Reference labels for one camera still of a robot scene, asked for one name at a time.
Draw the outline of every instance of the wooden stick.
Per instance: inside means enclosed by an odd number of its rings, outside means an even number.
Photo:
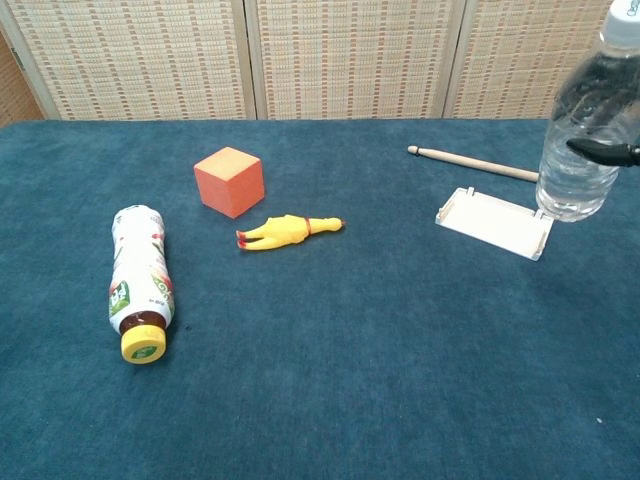
[[[508,177],[519,178],[533,183],[538,181],[538,172],[532,172],[531,170],[507,167],[506,165],[500,165],[499,163],[485,162],[484,160],[478,160],[476,158],[463,157],[462,155],[442,152],[440,150],[432,150],[430,148],[420,148],[415,145],[411,145],[407,150],[409,153],[413,153],[414,155],[442,160],[443,162],[455,163],[456,165],[462,165],[464,167],[476,168],[478,170],[484,170],[485,172],[506,175]]]

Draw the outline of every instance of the clear plastic bottle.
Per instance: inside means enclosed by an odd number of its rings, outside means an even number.
[[[619,167],[573,153],[570,138],[635,143],[640,127],[640,1],[614,0],[591,52],[558,92],[536,186],[547,215],[575,222],[597,212]]]
[[[155,210],[120,210],[112,227],[113,278],[109,321],[122,335],[122,357],[149,363],[166,350],[165,330],[174,313],[173,287],[164,258],[164,224]]]

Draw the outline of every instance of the foam block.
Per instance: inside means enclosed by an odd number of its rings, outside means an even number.
[[[264,198],[258,157],[225,147],[193,169],[202,203],[228,217],[242,215]]]

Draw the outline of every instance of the woven screen panel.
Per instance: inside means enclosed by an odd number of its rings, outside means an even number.
[[[63,119],[246,116],[228,0],[8,4]]]
[[[464,63],[445,115],[547,117],[558,88],[597,39],[609,4],[479,0],[471,30],[462,32]]]
[[[40,120],[42,113],[13,59],[9,45],[0,35],[0,127],[23,120]]]
[[[257,0],[268,117],[440,116],[453,3]]]

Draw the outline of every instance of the rubber chicken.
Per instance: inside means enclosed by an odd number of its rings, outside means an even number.
[[[248,232],[236,231],[238,247],[243,250],[269,250],[300,243],[318,232],[338,231],[345,225],[339,218],[307,218],[285,215],[269,217],[266,223]]]

